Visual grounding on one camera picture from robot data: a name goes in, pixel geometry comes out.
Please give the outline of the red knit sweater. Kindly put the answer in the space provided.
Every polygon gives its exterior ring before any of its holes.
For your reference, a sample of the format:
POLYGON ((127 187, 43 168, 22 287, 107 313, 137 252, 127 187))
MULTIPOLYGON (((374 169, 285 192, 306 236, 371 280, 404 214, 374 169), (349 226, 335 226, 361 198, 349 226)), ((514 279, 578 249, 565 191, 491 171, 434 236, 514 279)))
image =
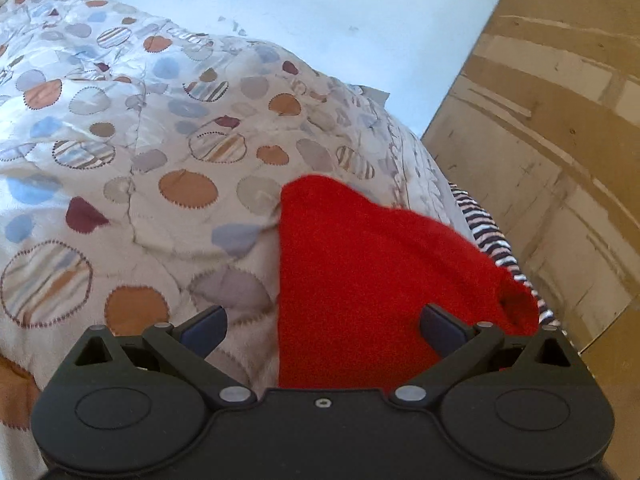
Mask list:
POLYGON ((420 332, 436 304, 466 324, 538 328, 532 293, 449 226, 308 176, 282 190, 278 384, 392 391, 438 356, 420 332))

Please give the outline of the navy white striped bedsheet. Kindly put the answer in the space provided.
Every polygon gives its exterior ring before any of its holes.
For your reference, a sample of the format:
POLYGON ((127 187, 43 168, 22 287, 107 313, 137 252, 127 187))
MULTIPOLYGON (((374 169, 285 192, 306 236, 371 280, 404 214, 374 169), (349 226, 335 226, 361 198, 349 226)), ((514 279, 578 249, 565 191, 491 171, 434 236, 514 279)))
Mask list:
POLYGON ((499 327, 509 335, 531 335, 533 329, 533 304, 536 304, 540 328, 554 328, 568 337, 560 321, 548 304, 542 299, 533 283, 521 269, 512 252, 511 244, 497 226, 491 214, 485 210, 469 192, 456 184, 449 185, 451 194, 460 208, 478 249, 495 263, 503 273, 509 272, 516 285, 506 284, 506 303, 503 305, 506 322, 499 327))

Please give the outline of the circle patterned quilt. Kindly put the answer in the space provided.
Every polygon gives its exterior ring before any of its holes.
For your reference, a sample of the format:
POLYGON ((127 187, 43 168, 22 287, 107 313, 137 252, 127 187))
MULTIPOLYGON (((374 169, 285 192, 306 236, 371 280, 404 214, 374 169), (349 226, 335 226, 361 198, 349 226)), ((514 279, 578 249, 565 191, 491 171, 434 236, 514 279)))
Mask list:
POLYGON ((35 479, 38 394, 85 329, 134 335, 208 304, 210 358, 278 379, 282 188, 325 174, 470 232, 414 134, 275 44, 111 0, 1 8, 1 474, 35 479))

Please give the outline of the brown cardboard panel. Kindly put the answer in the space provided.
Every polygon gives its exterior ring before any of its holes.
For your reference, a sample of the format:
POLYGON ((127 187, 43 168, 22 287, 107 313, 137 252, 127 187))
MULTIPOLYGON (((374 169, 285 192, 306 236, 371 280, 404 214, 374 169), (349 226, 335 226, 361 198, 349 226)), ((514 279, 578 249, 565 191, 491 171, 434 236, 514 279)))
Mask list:
POLYGON ((423 138, 492 215, 639 474, 639 0, 500 0, 423 138))

